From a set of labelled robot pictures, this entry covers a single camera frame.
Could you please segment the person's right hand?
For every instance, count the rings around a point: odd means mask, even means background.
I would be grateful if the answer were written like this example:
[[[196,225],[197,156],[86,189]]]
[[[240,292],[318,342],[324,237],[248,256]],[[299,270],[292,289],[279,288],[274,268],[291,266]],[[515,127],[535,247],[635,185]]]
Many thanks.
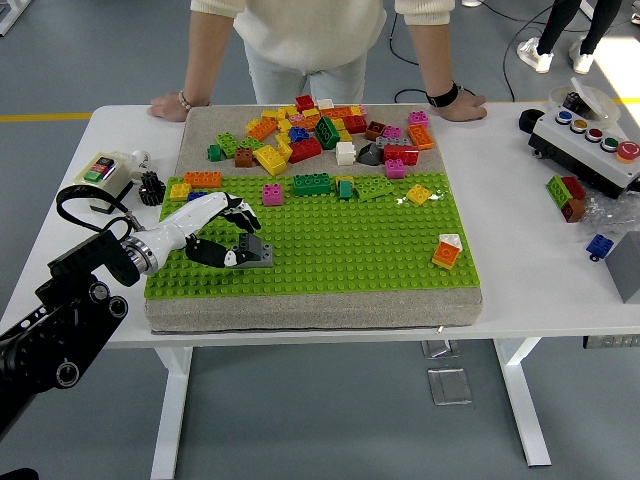
[[[152,99],[147,108],[147,114],[171,122],[184,122],[188,110],[182,105],[179,95],[176,92],[170,92]]]

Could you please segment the person's left hand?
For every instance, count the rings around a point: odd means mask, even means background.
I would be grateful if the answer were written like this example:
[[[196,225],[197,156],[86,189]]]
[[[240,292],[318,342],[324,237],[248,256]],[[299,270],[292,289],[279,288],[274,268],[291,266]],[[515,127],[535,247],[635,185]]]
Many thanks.
[[[460,91],[456,99],[446,107],[437,107],[435,112],[441,118],[451,122],[481,120],[487,116],[486,97]]]

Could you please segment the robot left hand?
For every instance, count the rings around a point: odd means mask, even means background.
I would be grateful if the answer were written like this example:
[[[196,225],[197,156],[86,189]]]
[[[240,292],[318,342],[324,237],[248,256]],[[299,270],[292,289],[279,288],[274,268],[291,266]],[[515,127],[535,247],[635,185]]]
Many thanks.
[[[218,217],[248,233],[261,228],[254,211],[242,198],[225,192],[206,194],[188,202],[156,228],[137,234],[137,239],[150,254],[147,273],[155,273],[162,268],[174,250],[184,250],[192,261],[217,268],[257,260],[259,256],[250,250],[228,249],[216,242],[197,238],[197,233]]]

